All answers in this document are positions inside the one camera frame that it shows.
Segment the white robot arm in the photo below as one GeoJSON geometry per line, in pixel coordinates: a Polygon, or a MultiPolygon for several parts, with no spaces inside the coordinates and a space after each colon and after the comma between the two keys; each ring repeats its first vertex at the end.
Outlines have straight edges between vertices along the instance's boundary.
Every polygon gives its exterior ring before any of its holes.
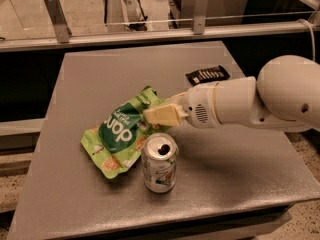
{"type": "Polygon", "coordinates": [[[295,132],[320,129],[320,64],[295,55],[272,59],[257,77],[198,84],[143,111],[153,125],[196,128],[241,124],[295,132]]]}

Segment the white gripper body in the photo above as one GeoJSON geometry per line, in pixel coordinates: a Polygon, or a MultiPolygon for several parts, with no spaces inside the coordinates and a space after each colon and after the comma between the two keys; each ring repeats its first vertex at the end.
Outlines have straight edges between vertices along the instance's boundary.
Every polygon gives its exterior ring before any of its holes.
{"type": "Polygon", "coordinates": [[[182,98],[182,106],[188,114],[187,122],[196,128],[220,126],[214,111],[215,83],[199,84],[190,88],[182,98]]]}

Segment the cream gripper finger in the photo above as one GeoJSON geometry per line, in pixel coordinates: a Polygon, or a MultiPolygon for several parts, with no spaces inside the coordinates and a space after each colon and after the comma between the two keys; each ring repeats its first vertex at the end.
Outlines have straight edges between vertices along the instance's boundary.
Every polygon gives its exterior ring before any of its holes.
{"type": "Polygon", "coordinates": [[[161,104],[143,111],[144,119],[152,125],[179,126],[188,116],[181,105],[175,103],[161,104]]]}
{"type": "Polygon", "coordinates": [[[174,106],[181,106],[182,105],[182,99],[185,95],[185,92],[176,94],[174,96],[171,96],[170,98],[166,99],[163,102],[163,105],[174,105],[174,106]]]}

